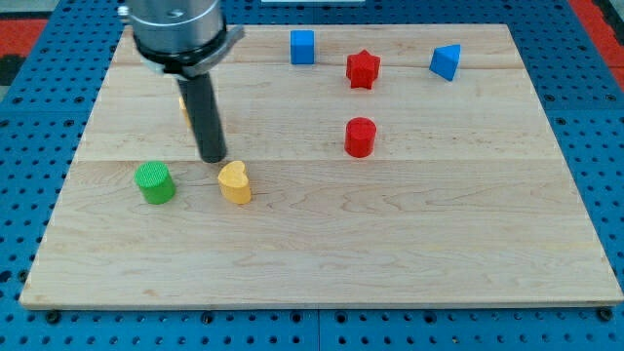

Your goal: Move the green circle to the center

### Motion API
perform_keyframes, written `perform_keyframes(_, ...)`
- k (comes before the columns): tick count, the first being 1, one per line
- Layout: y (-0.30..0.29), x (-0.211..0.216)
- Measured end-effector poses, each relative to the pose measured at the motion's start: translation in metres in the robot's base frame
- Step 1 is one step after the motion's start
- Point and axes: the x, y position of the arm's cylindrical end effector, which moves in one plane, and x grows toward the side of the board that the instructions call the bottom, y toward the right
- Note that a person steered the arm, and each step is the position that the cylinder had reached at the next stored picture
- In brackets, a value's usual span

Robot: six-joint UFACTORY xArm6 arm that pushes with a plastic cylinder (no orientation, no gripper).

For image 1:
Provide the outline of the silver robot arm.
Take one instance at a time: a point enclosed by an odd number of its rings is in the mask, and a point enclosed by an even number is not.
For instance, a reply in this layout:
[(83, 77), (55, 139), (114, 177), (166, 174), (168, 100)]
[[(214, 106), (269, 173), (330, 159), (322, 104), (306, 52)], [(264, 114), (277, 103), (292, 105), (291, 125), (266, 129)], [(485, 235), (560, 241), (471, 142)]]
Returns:
[(118, 16), (144, 64), (181, 80), (209, 73), (245, 36), (227, 25), (219, 0), (126, 0)]

